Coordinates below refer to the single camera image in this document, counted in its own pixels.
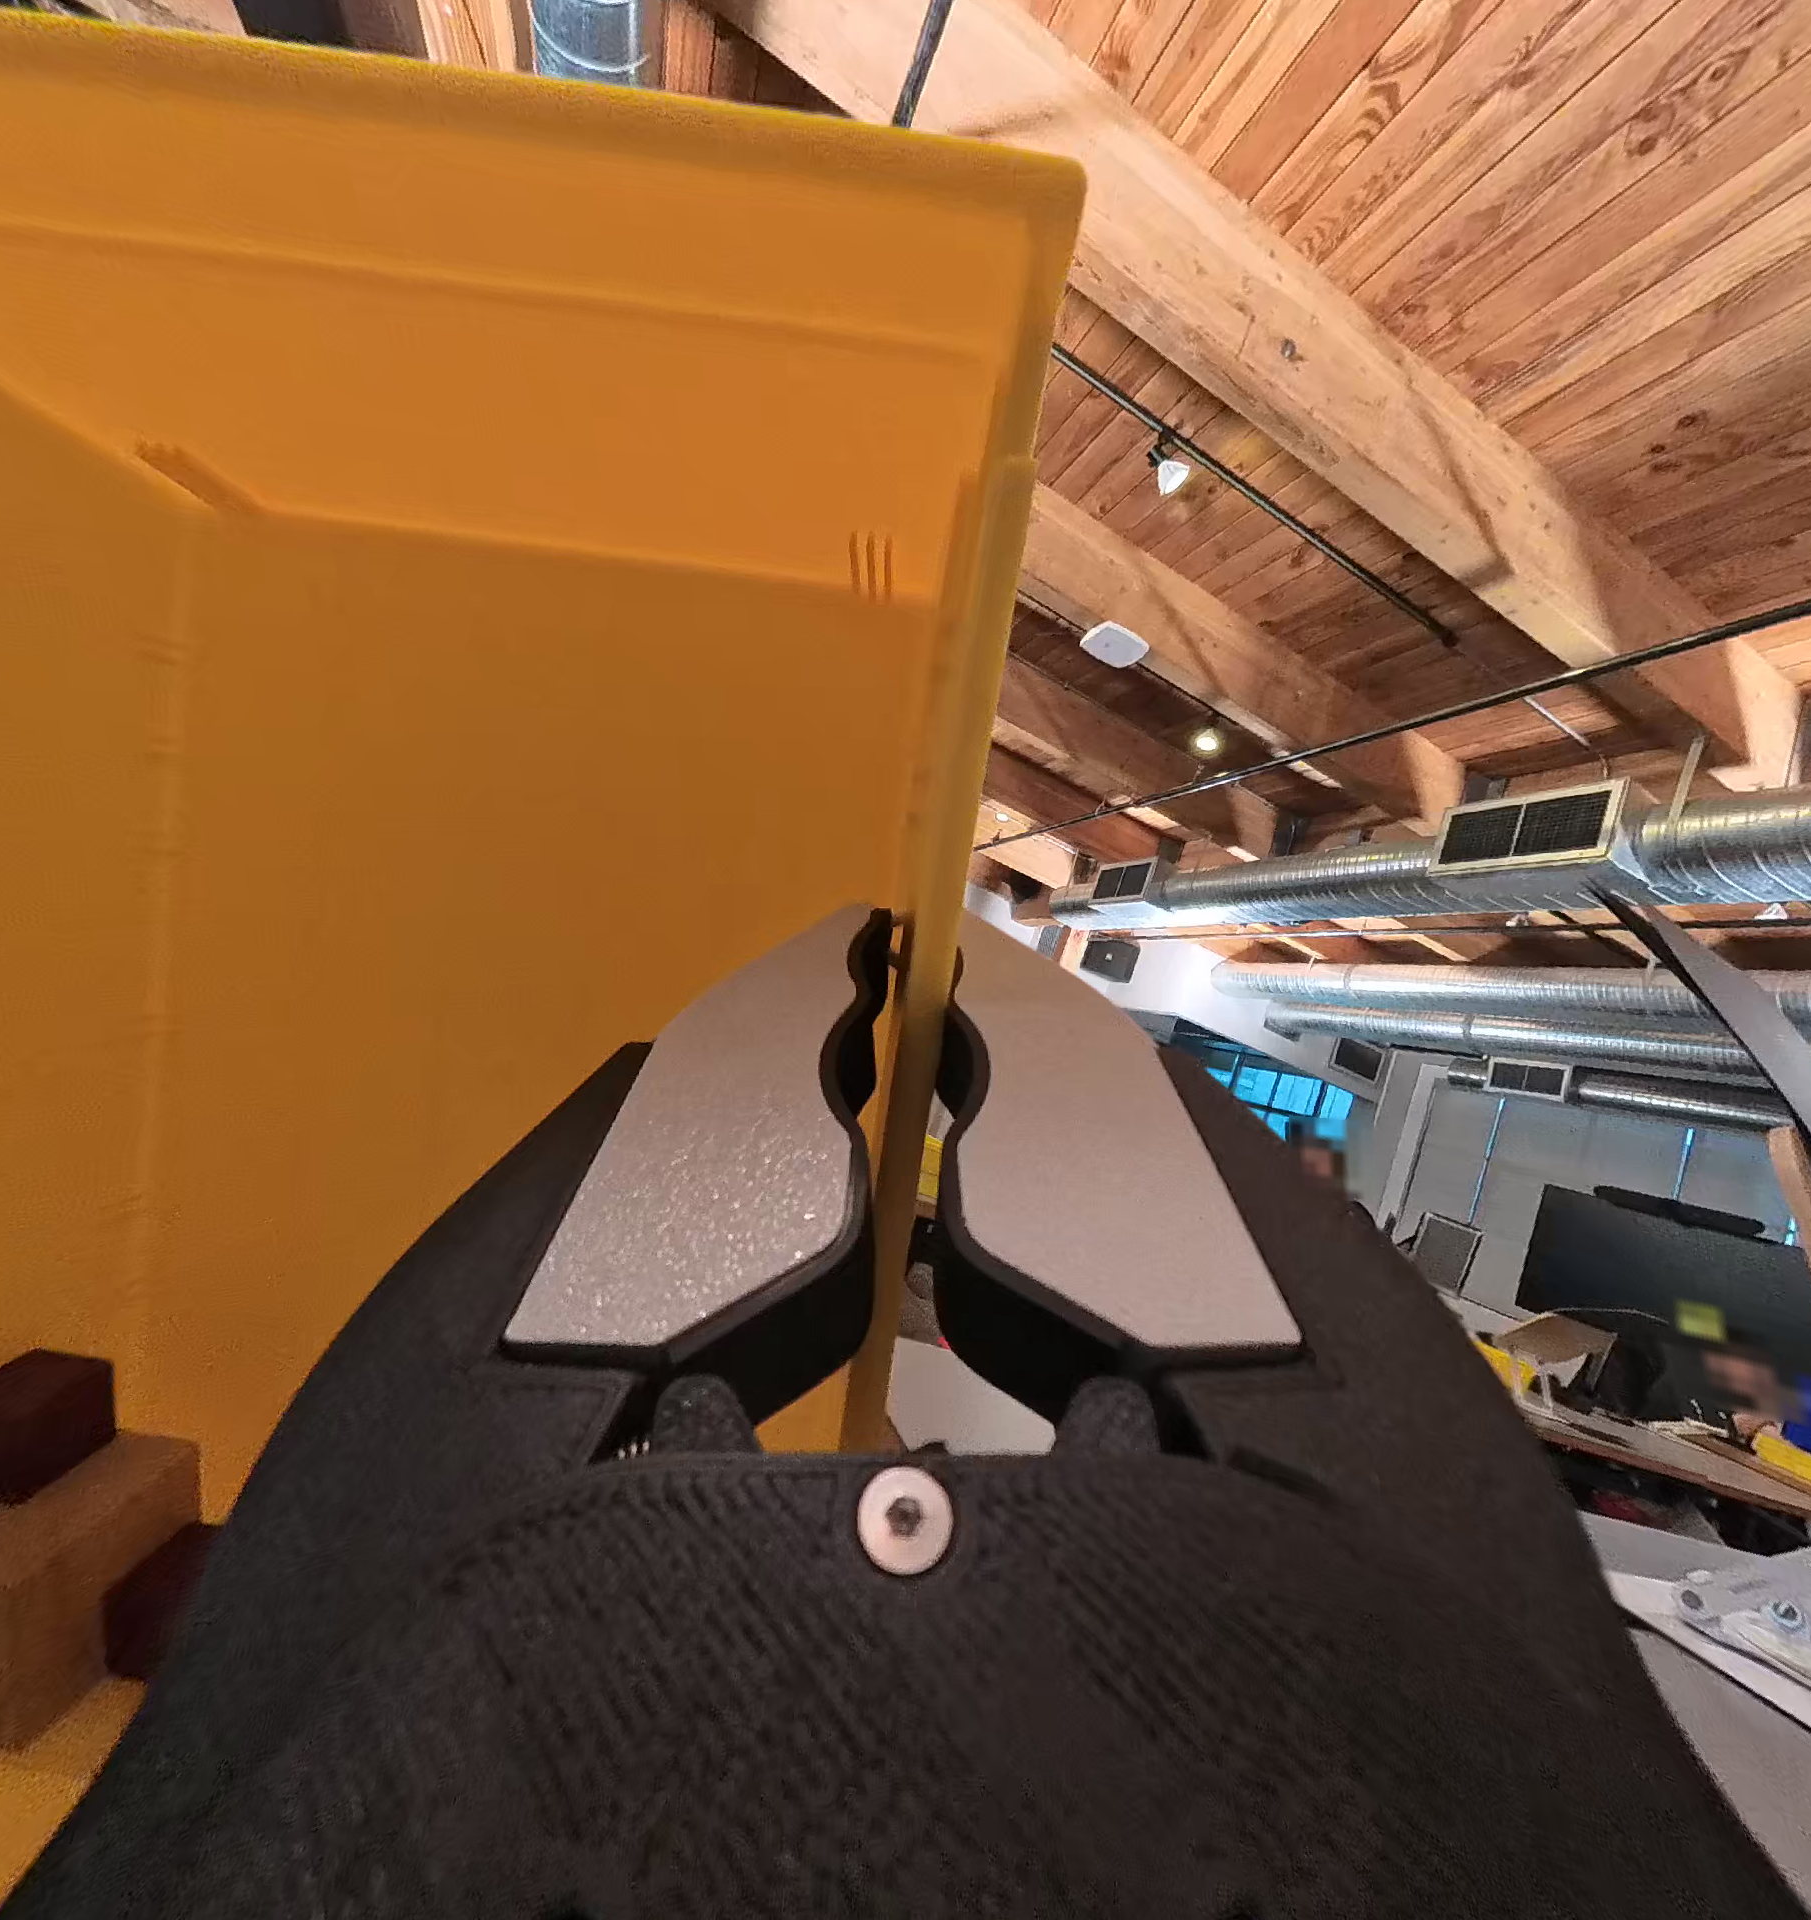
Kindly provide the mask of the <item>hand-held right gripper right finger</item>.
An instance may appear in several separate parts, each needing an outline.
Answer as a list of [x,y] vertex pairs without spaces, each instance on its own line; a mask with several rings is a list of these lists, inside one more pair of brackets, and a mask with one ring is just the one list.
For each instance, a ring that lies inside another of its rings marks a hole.
[[963,917],[940,1044],[935,1302],[956,1357],[1057,1424],[1090,1379],[1289,1365],[1304,1334],[1159,1048]]

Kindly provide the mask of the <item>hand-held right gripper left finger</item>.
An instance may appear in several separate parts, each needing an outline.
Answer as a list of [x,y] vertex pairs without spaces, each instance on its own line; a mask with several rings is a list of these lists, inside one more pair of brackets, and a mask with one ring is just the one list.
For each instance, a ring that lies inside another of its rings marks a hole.
[[607,1060],[506,1263],[504,1361],[611,1389],[646,1448],[682,1381],[762,1424],[838,1375],[874,1306],[877,1029],[892,915],[867,901],[747,961]]

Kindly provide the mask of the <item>yellow plastic box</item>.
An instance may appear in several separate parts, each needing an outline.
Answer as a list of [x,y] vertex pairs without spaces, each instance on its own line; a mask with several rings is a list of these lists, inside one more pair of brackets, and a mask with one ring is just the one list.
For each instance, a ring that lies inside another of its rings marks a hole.
[[625,1035],[974,789],[1072,160],[0,8],[0,1361],[212,1504]]

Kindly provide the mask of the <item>pile of coloured wooden cubes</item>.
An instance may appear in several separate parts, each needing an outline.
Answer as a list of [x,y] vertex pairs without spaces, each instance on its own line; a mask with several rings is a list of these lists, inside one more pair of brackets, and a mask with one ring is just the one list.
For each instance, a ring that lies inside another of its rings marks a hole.
[[0,1752],[22,1749],[113,1673],[156,1605],[142,1568],[202,1533],[191,1439],[120,1427],[105,1357],[0,1365]]

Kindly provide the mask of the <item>black monitor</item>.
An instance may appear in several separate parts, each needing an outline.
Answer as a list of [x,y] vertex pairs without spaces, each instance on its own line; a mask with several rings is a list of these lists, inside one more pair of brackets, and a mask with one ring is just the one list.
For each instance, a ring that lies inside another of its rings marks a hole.
[[1675,1329],[1683,1306],[1717,1309],[1735,1341],[1811,1378],[1811,1269],[1799,1246],[1541,1189],[1516,1309],[1636,1312]]

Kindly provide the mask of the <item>duct vent grille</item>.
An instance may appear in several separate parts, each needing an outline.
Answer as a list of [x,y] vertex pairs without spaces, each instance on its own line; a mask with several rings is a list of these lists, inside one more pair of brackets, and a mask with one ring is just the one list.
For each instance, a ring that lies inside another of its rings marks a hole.
[[1446,809],[1427,866],[1442,876],[1564,868],[1613,851],[1627,780],[1591,780]]

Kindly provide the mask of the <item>track light rail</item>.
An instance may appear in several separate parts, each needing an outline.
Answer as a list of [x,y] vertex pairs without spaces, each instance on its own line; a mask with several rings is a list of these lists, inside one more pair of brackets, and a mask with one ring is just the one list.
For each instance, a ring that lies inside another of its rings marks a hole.
[[1277,521],[1291,539],[1305,545],[1310,551],[1318,554],[1324,561],[1338,566],[1362,589],[1372,593],[1375,600],[1384,601],[1396,614],[1412,620],[1427,636],[1433,636],[1446,651],[1460,653],[1464,648],[1463,636],[1448,626],[1433,611],[1427,611],[1416,603],[1409,593],[1400,591],[1396,584],[1376,575],[1368,563],[1351,557],[1336,540],[1329,540],[1322,532],[1310,526],[1305,520],[1291,514],[1282,507],[1274,495],[1257,488],[1247,477],[1228,467],[1210,452],[1205,452],[1196,438],[1181,432],[1169,419],[1161,419],[1152,408],[1143,406],[1130,393],[1121,388],[1103,371],[1094,369],[1076,351],[1052,342],[1052,357],[1061,369],[1076,376],[1090,388],[1095,395],[1103,396],[1107,402],[1119,408],[1121,414],[1133,422],[1145,425],[1154,434],[1154,455],[1157,458],[1165,452],[1181,458],[1188,466],[1205,471],[1213,480],[1221,483],[1228,493],[1236,493],[1239,498],[1247,501],[1256,511]]

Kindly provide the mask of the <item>silver ventilation duct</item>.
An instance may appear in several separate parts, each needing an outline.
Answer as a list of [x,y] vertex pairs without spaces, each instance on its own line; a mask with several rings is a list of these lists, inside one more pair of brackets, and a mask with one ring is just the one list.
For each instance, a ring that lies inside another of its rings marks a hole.
[[[1052,893],[1057,925],[1090,934],[1199,926],[1297,932],[1393,920],[1412,932],[1458,917],[1519,919],[1637,909],[1811,906],[1811,788],[1675,808],[1630,784],[1613,851],[1564,868],[1442,876],[1438,836],[1208,870],[1159,857],[1109,863]],[[1758,1084],[1758,1070],[1704,1007],[1658,966],[1223,965],[1221,995],[1256,1001],[1285,1040],[1324,1035],[1454,1059]]]

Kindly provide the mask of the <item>metal bracket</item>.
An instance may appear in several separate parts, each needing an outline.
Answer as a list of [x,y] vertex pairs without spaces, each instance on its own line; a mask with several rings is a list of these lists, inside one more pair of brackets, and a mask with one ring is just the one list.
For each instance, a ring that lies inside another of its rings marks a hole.
[[1757,1632],[1811,1647],[1811,1547],[1673,1582],[1677,1615],[1723,1642]]

